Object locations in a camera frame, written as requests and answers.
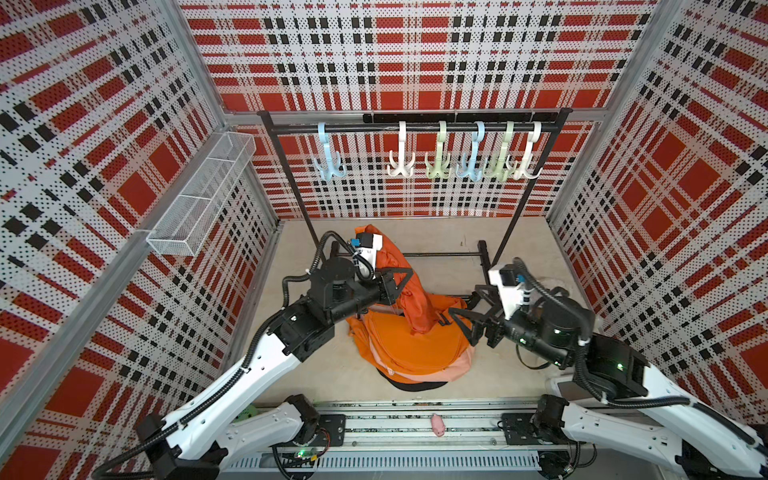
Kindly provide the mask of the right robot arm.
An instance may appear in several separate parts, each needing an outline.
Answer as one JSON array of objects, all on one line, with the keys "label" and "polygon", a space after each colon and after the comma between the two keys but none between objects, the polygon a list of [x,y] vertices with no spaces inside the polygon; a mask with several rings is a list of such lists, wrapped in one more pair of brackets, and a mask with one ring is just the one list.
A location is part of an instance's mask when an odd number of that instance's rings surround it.
[{"label": "right robot arm", "polygon": [[533,435],[551,443],[591,443],[665,467],[688,479],[764,479],[765,435],[734,421],[687,392],[629,345],[595,332],[595,315],[560,287],[547,288],[516,258],[489,272],[474,297],[484,313],[456,307],[442,317],[471,345],[508,339],[571,372],[589,398],[614,410],[640,411],[651,424],[631,422],[554,394],[539,398]]}]

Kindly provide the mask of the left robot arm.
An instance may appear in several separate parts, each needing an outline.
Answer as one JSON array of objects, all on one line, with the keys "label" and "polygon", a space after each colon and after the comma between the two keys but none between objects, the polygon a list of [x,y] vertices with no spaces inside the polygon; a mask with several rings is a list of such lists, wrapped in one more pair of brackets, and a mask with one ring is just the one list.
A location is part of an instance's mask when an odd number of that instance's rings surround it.
[{"label": "left robot arm", "polygon": [[236,417],[269,386],[334,336],[338,322],[374,305],[392,306],[413,276],[376,265],[372,234],[323,234],[308,269],[281,281],[283,303],[253,336],[244,356],[205,390],[164,417],[137,426],[137,446],[95,468],[94,479],[215,479],[235,459]]}]

